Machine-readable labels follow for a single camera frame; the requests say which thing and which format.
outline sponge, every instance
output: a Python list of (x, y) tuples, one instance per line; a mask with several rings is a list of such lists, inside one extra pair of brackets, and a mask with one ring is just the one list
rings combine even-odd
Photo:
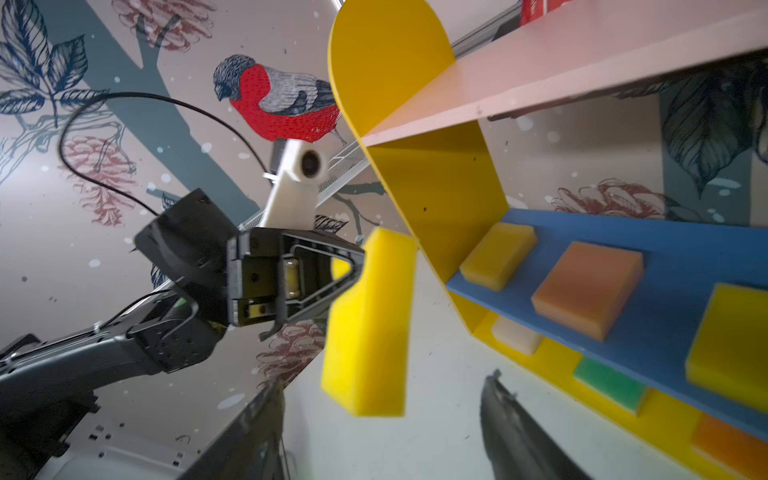
[(768, 443), (714, 417), (701, 416), (690, 446), (736, 476), (768, 480)]
[(718, 283), (685, 362), (689, 382), (768, 413), (768, 291)]
[(648, 392), (648, 387), (637, 380), (587, 357), (579, 362), (574, 377), (635, 415)]
[(459, 269), (468, 282), (501, 292), (537, 243), (533, 227), (497, 223)]
[[(363, 249), (360, 279), (330, 309), (320, 385), (351, 415), (402, 416), (416, 241), (376, 228)], [(338, 277), (349, 266), (334, 260)]]
[(573, 242), (531, 301), (536, 313), (602, 342), (643, 276), (643, 254)]
[(491, 333), (499, 342), (527, 356), (536, 353), (544, 339), (540, 333), (503, 316), (499, 316), (493, 323)]

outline cable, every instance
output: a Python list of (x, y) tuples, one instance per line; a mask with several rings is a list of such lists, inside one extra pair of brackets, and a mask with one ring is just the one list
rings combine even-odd
[(205, 115), (206, 117), (210, 118), (211, 120), (216, 121), (218, 124), (223, 125), (229, 131), (234, 133), (239, 139), (241, 139), (243, 141), (243, 143), (245, 143), (246, 147), (248, 147), (248, 150), (250, 150), (250, 153), (253, 154), (253, 157), (256, 158), (256, 161), (259, 162), (259, 165), (261, 166), (262, 170), (264, 170), (264, 173), (265, 174), (269, 173), (269, 171), (264, 166), (264, 163), (261, 161), (261, 157), (259, 157), (259, 154), (256, 153), (256, 151), (253, 149), (251, 144), (248, 143), (248, 140), (246, 140), (245, 137), (240, 134), (240, 132), (235, 130), (234, 127), (229, 125), (226, 121), (221, 120), (220, 118), (216, 117), (213, 114), (209, 114), (208, 112), (206, 112), (205, 110), (203, 110), (201, 108), (195, 107), (194, 105), (190, 105), (187, 102), (184, 102), (184, 101), (181, 101), (181, 100), (175, 100), (175, 99), (170, 98), (170, 97), (164, 97), (163, 95), (148, 94), (148, 93), (144, 93), (144, 92), (141, 92), (141, 91), (119, 91), (119, 92), (115, 92), (115, 93), (107, 93), (107, 94), (97, 95), (97, 96), (91, 98), (90, 100), (86, 101), (82, 106), (80, 106), (80, 108), (78, 108), (75, 111), (75, 113), (72, 114), (72, 116), (70, 116), (70, 118), (67, 120), (67, 123), (64, 125), (64, 128), (61, 130), (61, 136), (59, 137), (59, 140), (58, 140), (58, 157), (61, 159), (61, 162), (69, 170), (71, 170), (71, 172), (73, 174), (77, 175), (78, 177), (82, 178), (83, 180), (86, 180), (86, 181), (89, 181), (89, 182), (91, 182), (93, 184), (96, 184), (99, 187), (106, 188), (109, 191), (113, 191), (116, 194), (120, 194), (123, 197), (126, 197), (126, 198), (128, 198), (130, 200), (133, 200), (137, 204), (139, 204), (142, 207), (146, 208), (147, 211), (151, 212), (154, 216), (157, 216), (157, 212), (154, 211), (154, 209), (152, 207), (150, 207), (146, 203), (142, 202), (141, 200), (137, 199), (136, 197), (134, 197), (133, 195), (129, 194), (128, 192), (123, 192), (122, 190), (118, 190), (117, 188), (112, 187), (111, 185), (107, 185), (104, 182), (100, 182), (99, 180), (95, 180), (94, 178), (90, 178), (89, 176), (87, 176), (85, 174), (81, 174), (80, 172), (75, 170), (69, 164), (69, 162), (67, 162), (67, 159), (64, 156), (64, 140), (65, 140), (65, 138), (67, 136), (67, 132), (69, 131), (69, 128), (72, 126), (72, 123), (74, 122), (74, 120), (76, 118), (80, 117), (81, 115), (83, 115), (83, 113), (85, 113), (85, 111), (87, 109), (89, 109), (90, 107), (92, 107), (94, 104), (97, 104), (97, 103), (100, 103), (100, 102), (103, 102), (103, 101), (107, 101), (107, 100), (110, 100), (112, 98), (150, 98), (152, 100), (165, 101), (165, 102), (170, 103), (170, 104), (175, 104), (175, 105), (179, 105), (181, 107), (189, 108), (192, 111), (196, 111), (199, 114)]
[(114, 320), (116, 318), (118, 318), (120, 315), (125, 313), (126, 310), (130, 309), (133, 305), (136, 305), (137, 303), (139, 303), (140, 301), (144, 300), (145, 298), (149, 298), (150, 296), (158, 295), (160, 293), (167, 293), (167, 292), (173, 292), (173, 291), (174, 291), (174, 289), (168, 288), (168, 289), (165, 289), (165, 290), (155, 290), (154, 292), (149, 292), (146, 295), (142, 295), (142, 296), (138, 297), (136, 300), (134, 300), (133, 302), (129, 303), (128, 306), (126, 306), (125, 308), (120, 310), (115, 316), (113, 316), (112, 318), (110, 318), (106, 322), (104, 322), (101, 325), (99, 325), (98, 328), (99, 329), (103, 329), (104, 327), (108, 326), (110, 323), (114, 322)]

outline blue shelf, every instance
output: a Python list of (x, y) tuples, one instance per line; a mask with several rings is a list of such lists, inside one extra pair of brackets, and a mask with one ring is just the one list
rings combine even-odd
[[(768, 415), (691, 385), (685, 359), (716, 282), (768, 288), (768, 229), (512, 209), (539, 245), (499, 293), (457, 272), (448, 290), (768, 442)], [(597, 342), (539, 316), (531, 296), (572, 241), (639, 250), (644, 275)]]

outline red bird breast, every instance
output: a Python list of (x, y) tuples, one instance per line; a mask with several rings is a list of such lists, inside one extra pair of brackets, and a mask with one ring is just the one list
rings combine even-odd
[(295, 116), (271, 114), (262, 110), (259, 102), (270, 93), (272, 87), (266, 69), (262, 65), (254, 65), (240, 76), (240, 100), (230, 99), (232, 106), (261, 137), (268, 141), (296, 138), (314, 142), (336, 127), (340, 112), (334, 104)]

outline bird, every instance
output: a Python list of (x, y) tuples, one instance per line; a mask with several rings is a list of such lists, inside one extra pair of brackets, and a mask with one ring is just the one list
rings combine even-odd
[(247, 55), (232, 55), (214, 71), (219, 101), (229, 98), (259, 136), (275, 141), (295, 138), (318, 141), (336, 130), (341, 116), (331, 85), (307, 73), (286, 73), (256, 63)]

